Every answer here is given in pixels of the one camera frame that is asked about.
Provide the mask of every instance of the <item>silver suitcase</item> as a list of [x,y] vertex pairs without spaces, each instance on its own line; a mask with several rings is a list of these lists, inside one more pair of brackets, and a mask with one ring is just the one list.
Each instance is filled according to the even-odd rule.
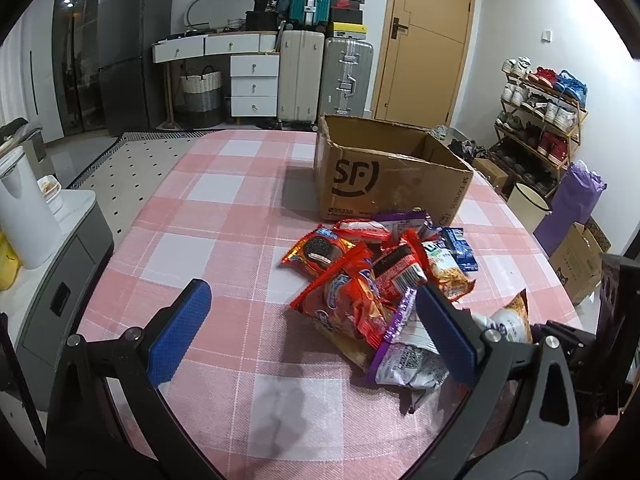
[[372,64],[372,44],[328,38],[324,44],[319,114],[363,117]]
[[315,123],[322,73],[324,34],[285,30],[280,45],[278,119]]

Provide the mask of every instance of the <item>gift bag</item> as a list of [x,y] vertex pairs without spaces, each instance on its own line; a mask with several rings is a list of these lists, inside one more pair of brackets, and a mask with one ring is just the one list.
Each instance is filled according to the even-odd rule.
[[574,222],[586,224],[605,189],[607,184],[597,173],[589,171],[583,161],[571,163],[551,201],[551,215],[534,231],[548,256],[556,251]]

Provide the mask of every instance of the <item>cardboard box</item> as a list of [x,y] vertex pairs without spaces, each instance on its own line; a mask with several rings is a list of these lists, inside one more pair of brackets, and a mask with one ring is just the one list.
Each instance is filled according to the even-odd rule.
[[476,158],[472,166],[482,173],[489,184],[498,192],[502,190],[502,187],[507,182],[509,175],[498,168],[498,166],[488,158]]
[[573,304],[580,303],[600,282],[603,252],[589,229],[574,224],[549,259]]
[[314,159],[325,220],[426,209],[450,225],[473,172],[423,128],[356,117],[319,120]]

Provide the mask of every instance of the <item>table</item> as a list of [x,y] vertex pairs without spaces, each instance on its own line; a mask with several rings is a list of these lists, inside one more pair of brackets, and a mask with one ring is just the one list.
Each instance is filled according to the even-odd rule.
[[[144,326],[193,277],[212,310],[162,390],[227,478],[399,478],[460,400],[451,381],[414,415],[398,394],[364,383],[287,305],[307,280],[279,265],[318,223],[315,134],[227,130],[184,155],[140,212],[97,285],[79,331],[88,340]],[[527,287],[531,322],[576,322],[546,258],[477,174],[454,224],[481,270],[461,302],[492,314]],[[135,446],[149,453],[122,393]]]
[[[164,99],[170,126],[175,124],[170,64],[174,60],[235,54],[230,58],[233,117],[277,115],[279,54],[276,32],[226,32],[159,41],[152,47],[154,63],[164,63]],[[257,54],[251,57],[240,57]]]

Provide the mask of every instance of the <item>sf logo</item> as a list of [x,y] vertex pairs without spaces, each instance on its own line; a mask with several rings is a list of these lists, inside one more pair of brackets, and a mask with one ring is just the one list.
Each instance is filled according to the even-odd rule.
[[335,163],[334,183],[346,184],[350,190],[333,187],[334,195],[353,197],[367,194],[376,185],[380,174],[380,165],[377,162],[354,162],[353,164],[341,158]]

